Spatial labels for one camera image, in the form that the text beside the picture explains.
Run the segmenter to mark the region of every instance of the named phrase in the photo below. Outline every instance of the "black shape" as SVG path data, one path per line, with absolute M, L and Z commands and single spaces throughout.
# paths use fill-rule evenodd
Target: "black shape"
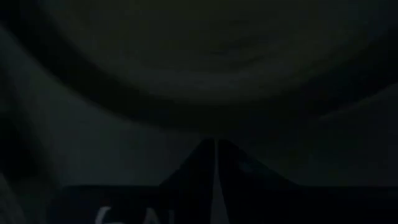
M 397 223 L 396 187 L 306 187 L 220 141 L 219 170 L 231 224 Z
M 48 224 L 142 224 L 151 208 L 161 224 L 210 223 L 213 198 L 214 140 L 204 140 L 159 187 L 76 186 L 63 189 L 48 209 Z M 173 223 L 170 223 L 170 212 Z
M 392 27 L 357 57 L 279 96 L 221 106 L 179 103 L 143 93 L 100 70 L 59 33 L 34 0 L 19 3 L 23 11 L 7 26 L 49 74 L 115 114 L 156 125 L 237 136 L 282 132 L 398 82 L 398 30 Z M 342 47 L 330 58 L 344 53 Z

